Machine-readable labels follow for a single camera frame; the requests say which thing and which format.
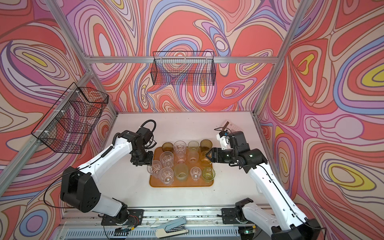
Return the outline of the yellow faceted glass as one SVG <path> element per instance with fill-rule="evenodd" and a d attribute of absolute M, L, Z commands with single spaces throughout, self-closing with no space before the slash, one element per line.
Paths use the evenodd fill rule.
<path fill-rule="evenodd" d="M 200 162 L 203 168 L 211 167 L 212 162 L 207 158 L 206 154 L 209 151 L 202 151 L 200 154 Z"/>

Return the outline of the olive brown textured glass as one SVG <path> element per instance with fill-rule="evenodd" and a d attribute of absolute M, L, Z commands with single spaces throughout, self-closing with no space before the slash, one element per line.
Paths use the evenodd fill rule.
<path fill-rule="evenodd" d="M 201 152 L 208 152 L 213 147 L 213 143 L 209 139 L 203 139 L 200 142 Z"/>

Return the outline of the pink textured glass front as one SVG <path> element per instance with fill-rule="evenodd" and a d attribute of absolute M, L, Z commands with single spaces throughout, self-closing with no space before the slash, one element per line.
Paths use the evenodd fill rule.
<path fill-rule="evenodd" d="M 200 154 L 198 150 L 192 149 L 188 151 L 187 159 L 190 163 L 197 163 L 200 160 Z"/>

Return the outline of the bright green faceted glass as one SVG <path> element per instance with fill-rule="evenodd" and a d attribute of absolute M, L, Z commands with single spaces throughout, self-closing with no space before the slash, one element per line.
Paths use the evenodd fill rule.
<path fill-rule="evenodd" d="M 206 183 L 210 183 L 214 180 L 214 178 L 216 177 L 216 172 L 213 168 L 211 167 L 206 167 L 203 169 L 202 171 L 202 177 L 203 177 L 203 180 L 206 182 Z"/>

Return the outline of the pale green textured glass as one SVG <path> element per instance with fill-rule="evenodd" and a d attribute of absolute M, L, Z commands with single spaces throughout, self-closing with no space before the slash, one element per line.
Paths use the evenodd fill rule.
<path fill-rule="evenodd" d="M 188 149 L 190 151 L 198 151 L 200 149 L 200 143 L 197 141 L 190 141 L 188 143 Z"/>

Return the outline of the small clear glass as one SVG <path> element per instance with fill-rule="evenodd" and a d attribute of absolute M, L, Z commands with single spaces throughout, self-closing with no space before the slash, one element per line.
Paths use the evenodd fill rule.
<path fill-rule="evenodd" d="M 202 170 L 199 167 L 192 167 L 190 175 L 193 181 L 198 181 L 202 175 Z"/>

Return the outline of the olive glass front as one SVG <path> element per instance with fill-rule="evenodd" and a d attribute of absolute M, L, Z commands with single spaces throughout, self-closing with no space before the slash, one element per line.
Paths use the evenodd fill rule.
<path fill-rule="evenodd" d="M 163 152 L 173 152 L 174 151 L 174 145 L 171 142 L 166 142 L 162 145 L 162 151 Z"/>

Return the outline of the pink ribbed glass top row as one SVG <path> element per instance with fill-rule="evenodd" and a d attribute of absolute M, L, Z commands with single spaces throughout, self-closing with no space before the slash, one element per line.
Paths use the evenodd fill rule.
<path fill-rule="evenodd" d="M 175 162 L 176 164 L 183 164 L 186 162 L 186 154 L 181 152 L 181 153 L 177 153 L 176 156 L 175 156 Z"/>

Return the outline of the clear faceted glass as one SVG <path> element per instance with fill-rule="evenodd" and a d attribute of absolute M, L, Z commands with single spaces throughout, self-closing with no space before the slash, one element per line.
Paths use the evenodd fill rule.
<path fill-rule="evenodd" d="M 186 155 L 187 152 L 187 144 L 184 141 L 176 141 L 174 143 L 174 153 L 178 157 L 183 157 Z"/>

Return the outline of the pale green glass front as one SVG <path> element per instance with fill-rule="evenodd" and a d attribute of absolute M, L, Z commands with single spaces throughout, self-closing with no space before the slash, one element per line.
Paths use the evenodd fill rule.
<path fill-rule="evenodd" d="M 177 164 L 174 166 L 174 174 L 177 180 L 185 182 L 189 175 L 189 168 L 184 163 Z"/>

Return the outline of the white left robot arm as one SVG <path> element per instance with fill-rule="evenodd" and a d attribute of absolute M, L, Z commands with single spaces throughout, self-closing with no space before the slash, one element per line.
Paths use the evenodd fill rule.
<path fill-rule="evenodd" d="M 154 153 L 149 151 L 148 143 L 153 137 L 153 131 L 144 127 L 137 132 L 116 133 L 112 144 L 96 157 L 77 168 L 64 170 L 60 199 L 83 213 L 96 212 L 113 218 L 119 225 L 123 224 L 129 217 L 127 205 L 102 194 L 97 183 L 126 155 L 131 155 L 131 163 L 136 167 L 150 166 Z"/>

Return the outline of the orange brown plastic tray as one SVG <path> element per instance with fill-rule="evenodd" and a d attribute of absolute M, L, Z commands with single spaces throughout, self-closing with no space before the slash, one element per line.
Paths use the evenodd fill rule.
<path fill-rule="evenodd" d="M 202 171 L 205 168 L 203 162 L 201 160 L 197 161 L 189 161 L 187 160 L 186 166 L 188 166 L 189 171 L 192 167 L 198 167 Z M 149 185 L 153 188 L 194 188 L 194 187 L 210 187 L 214 184 L 214 180 L 211 181 L 205 181 L 203 176 L 201 176 L 198 180 L 194 181 L 192 179 L 192 176 L 190 172 L 188 172 L 187 178 L 185 181 L 179 180 L 176 177 L 174 177 L 174 182 L 171 185 L 165 185 L 161 182 L 160 179 L 157 179 L 153 176 L 150 176 L 149 179 Z"/>

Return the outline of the blue grey stapler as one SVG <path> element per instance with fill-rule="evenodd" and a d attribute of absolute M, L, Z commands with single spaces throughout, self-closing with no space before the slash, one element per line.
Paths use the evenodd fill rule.
<path fill-rule="evenodd" d="M 185 228 L 186 223 L 185 217 L 164 223 L 156 228 L 155 236 L 158 239 L 162 239 L 187 234 L 189 230 Z"/>

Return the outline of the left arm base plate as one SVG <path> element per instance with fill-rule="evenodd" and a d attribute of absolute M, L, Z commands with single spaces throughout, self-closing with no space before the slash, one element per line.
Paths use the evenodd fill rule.
<path fill-rule="evenodd" d="M 103 215 L 101 225 L 103 227 L 117 227 L 114 235 L 128 233 L 142 224 L 143 215 L 143 209 L 122 210 L 116 217 Z"/>

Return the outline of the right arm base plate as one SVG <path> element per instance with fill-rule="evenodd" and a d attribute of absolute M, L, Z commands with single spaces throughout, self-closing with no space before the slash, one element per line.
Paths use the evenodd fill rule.
<path fill-rule="evenodd" d="M 217 216 L 222 219 L 223 224 L 225 225 L 254 224 L 254 222 L 247 220 L 241 210 L 237 207 L 222 208 L 221 213 Z"/>

